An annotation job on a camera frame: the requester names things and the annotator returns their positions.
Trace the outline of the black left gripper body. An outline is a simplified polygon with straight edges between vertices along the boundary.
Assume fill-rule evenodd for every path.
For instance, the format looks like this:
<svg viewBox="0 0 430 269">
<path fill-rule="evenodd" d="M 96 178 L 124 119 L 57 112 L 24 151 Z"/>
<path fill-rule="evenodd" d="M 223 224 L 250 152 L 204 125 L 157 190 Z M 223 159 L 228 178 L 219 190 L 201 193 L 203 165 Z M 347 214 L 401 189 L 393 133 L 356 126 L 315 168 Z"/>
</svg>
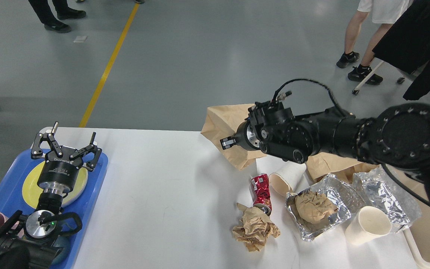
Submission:
<svg viewBox="0 0 430 269">
<path fill-rule="evenodd" d="M 41 189 L 49 189 L 52 183 L 63 186 L 62 193 L 67 194 L 73 191 L 79 169 L 83 165 L 82 157 L 70 160 L 69 157 L 75 153 L 64 153 L 59 157 L 54 151 L 46 154 L 46 163 L 38 179 L 38 186 Z"/>
</svg>

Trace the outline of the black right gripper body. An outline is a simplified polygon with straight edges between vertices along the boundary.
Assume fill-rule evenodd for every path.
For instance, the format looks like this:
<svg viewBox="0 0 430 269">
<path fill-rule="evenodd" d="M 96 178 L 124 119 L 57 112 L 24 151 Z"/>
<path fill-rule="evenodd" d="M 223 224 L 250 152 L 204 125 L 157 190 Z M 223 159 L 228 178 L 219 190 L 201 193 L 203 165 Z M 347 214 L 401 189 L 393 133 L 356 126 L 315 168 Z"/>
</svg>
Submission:
<svg viewBox="0 0 430 269">
<path fill-rule="evenodd" d="M 250 121 L 244 121 L 237 128 L 237 132 L 234 135 L 236 145 L 241 146 L 247 151 L 260 150 L 260 141 L 256 137 L 255 131 L 250 124 Z"/>
</svg>

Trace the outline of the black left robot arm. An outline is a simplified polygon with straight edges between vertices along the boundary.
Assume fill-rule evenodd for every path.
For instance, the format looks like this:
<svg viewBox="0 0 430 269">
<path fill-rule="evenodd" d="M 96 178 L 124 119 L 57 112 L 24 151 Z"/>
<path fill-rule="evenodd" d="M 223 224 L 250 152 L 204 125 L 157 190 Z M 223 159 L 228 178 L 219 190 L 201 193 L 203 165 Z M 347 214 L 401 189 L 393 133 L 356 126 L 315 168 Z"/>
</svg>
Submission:
<svg viewBox="0 0 430 269">
<path fill-rule="evenodd" d="M 78 213 L 65 212 L 63 198 L 74 190 L 79 172 L 93 171 L 102 149 L 94 141 L 82 149 L 59 145 L 55 140 L 58 127 L 38 133 L 31 148 L 33 160 L 43 160 L 37 185 L 42 189 L 31 214 L 17 210 L 0 227 L 0 269 L 49 269 L 65 247 L 57 240 L 82 230 Z"/>
</svg>

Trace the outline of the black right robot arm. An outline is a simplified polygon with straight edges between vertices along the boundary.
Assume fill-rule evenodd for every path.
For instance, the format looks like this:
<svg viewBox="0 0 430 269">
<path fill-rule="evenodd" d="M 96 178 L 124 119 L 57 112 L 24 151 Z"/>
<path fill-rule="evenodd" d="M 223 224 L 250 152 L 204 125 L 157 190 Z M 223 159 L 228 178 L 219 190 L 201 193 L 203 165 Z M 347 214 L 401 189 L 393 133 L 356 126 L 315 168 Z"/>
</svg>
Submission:
<svg viewBox="0 0 430 269">
<path fill-rule="evenodd" d="M 333 107 L 293 115 L 282 101 L 292 92 L 283 84 L 267 102 L 249 106 L 237 131 L 220 140 L 223 150 L 239 145 L 248 151 L 305 163 L 321 152 L 369 164 L 390 165 L 421 182 L 430 206 L 430 105 L 419 102 L 391 106 L 376 118 L 357 119 L 342 109 L 328 89 Z"/>
</svg>

